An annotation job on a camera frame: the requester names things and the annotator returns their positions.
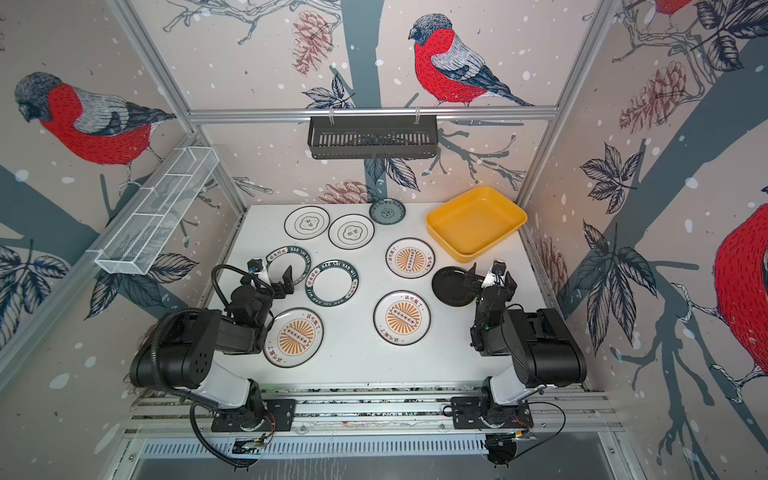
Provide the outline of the orange sunburst plate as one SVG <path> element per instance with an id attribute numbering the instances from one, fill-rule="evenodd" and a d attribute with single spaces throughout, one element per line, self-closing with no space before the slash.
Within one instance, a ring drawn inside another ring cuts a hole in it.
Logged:
<path id="1" fill-rule="evenodd" d="M 393 242 L 385 254 L 386 265 L 396 276 L 418 279 L 426 276 L 435 265 L 435 253 L 426 242 L 412 237 Z"/>
<path id="2" fill-rule="evenodd" d="M 373 311 L 377 334 L 396 346 L 410 346 L 421 341 L 432 324 L 426 301 L 414 292 L 398 290 L 384 295 Z"/>
<path id="3" fill-rule="evenodd" d="M 309 361 L 324 338 L 322 319 L 312 310 L 293 308 L 279 314 L 264 344 L 264 356 L 279 368 L 294 368 Z"/>

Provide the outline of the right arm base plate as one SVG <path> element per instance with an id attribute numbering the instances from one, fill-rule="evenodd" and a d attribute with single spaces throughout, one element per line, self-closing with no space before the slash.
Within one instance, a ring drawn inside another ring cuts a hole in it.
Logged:
<path id="1" fill-rule="evenodd" d="M 527 404 L 498 405 L 478 396 L 452 397 L 443 409 L 456 430 L 531 429 L 533 420 Z"/>

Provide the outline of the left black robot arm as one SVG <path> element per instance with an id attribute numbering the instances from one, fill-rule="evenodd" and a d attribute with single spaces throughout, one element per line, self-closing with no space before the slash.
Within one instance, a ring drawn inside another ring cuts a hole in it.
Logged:
<path id="1" fill-rule="evenodd" d="M 129 371 L 133 386 L 162 392 L 206 408 L 215 432 L 287 432 L 294 400 L 265 400 L 258 383 L 218 363 L 225 355 L 259 355 L 276 324 L 272 306 L 295 291 L 293 268 L 270 280 L 267 261 L 252 259 L 245 270 L 218 264 L 211 271 L 221 309 L 186 308 L 156 324 Z"/>

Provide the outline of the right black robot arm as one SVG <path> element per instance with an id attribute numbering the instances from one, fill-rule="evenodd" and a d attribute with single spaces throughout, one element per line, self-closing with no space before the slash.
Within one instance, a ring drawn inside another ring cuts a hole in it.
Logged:
<path id="1" fill-rule="evenodd" d="M 496 261 L 480 276 L 463 274 L 475 300 L 470 345 L 483 357 L 509 357 L 511 365 L 487 377 L 475 396 L 451 399 L 456 429 L 530 429 L 529 398 L 548 388 L 581 384 L 587 376 L 583 352 L 559 312 L 527 312 L 512 302 L 517 283 Z"/>

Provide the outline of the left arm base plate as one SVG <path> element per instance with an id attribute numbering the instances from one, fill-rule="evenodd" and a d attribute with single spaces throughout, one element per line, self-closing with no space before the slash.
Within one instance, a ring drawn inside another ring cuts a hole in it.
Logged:
<path id="1" fill-rule="evenodd" d="M 213 415 L 215 433 L 288 432 L 292 428 L 297 402 L 294 399 L 267 399 Z"/>

